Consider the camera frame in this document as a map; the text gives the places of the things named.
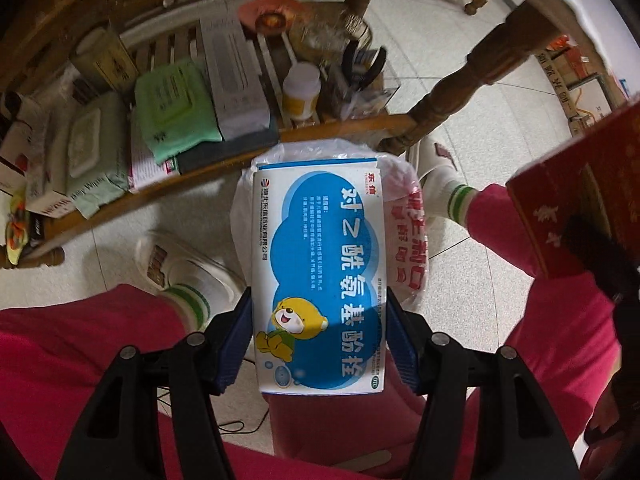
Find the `yellow label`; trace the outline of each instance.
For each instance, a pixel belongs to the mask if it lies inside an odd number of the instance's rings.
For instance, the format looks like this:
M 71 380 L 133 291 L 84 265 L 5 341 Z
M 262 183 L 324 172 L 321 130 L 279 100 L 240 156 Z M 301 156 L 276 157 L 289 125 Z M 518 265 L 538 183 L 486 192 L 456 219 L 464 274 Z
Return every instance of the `yellow label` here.
M 119 92 L 130 89 L 138 77 L 138 69 L 118 43 L 112 43 L 100 52 L 94 66 L 109 86 Z
M 291 97 L 287 94 L 282 96 L 282 107 L 285 109 L 286 113 L 292 116 L 303 115 L 305 113 L 305 104 L 306 101 L 304 99 L 298 99 L 296 97 Z

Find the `white sock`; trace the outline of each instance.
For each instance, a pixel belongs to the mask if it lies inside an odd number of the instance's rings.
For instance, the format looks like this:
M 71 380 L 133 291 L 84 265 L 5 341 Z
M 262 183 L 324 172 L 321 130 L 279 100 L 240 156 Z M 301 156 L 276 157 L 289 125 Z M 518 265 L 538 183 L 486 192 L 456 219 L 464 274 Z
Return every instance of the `white sock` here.
M 178 304 L 197 330 L 206 327 L 213 316 L 229 308 L 225 287 L 206 270 L 187 260 L 172 266 L 168 287 L 162 296 Z
M 478 190 L 467 186 L 454 168 L 441 166 L 427 174 L 422 186 L 424 212 L 466 227 L 466 212 L 476 194 Z

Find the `white slipper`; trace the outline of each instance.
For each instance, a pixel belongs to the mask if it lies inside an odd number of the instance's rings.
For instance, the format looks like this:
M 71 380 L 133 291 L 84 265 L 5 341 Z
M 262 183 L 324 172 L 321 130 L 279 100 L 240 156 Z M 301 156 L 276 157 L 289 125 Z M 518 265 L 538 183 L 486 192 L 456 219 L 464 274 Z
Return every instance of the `white slipper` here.
M 149 284 L 164 290 L 169 283 L 171 268 L 187 260 L 203 268 L 225 287 L 229 303 L 236 306 L 246 287 L 244 281 L 225 266 L 200 254 L 174 235 L 162 231 L 147 231 L 136 243 L 136 267 Z
M 430 136 L 426 136 L 411 146 L 407 152 L 406 160 L 415 168 L 421 186 L 424 185 L 425 177 L 436 168 L 450 166 L 456 172 L 458 171 L 449 150 L 439 142 L 431 140 Z

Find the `white bottle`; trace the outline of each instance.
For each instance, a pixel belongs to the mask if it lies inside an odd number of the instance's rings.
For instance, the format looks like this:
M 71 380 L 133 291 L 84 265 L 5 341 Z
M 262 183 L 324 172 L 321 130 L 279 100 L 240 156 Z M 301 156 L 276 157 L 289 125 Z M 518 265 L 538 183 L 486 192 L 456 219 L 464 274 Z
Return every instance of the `white bottle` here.
M 311 63 L 296 63 L 282 84 L 282 107 L 291 119 L 304 121 L 316 111 L 320 95 L 320 71 Z

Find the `blue and white medicine box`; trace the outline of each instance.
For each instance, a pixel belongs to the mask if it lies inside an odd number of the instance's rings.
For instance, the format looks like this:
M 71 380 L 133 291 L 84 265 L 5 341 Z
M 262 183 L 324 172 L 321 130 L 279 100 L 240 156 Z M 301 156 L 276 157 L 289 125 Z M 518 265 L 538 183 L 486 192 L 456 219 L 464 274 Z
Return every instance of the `blue and white medicine box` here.
M 260 167 L 252 263 L 262 392 L 382 391 L 386 257 L 375 158 Z

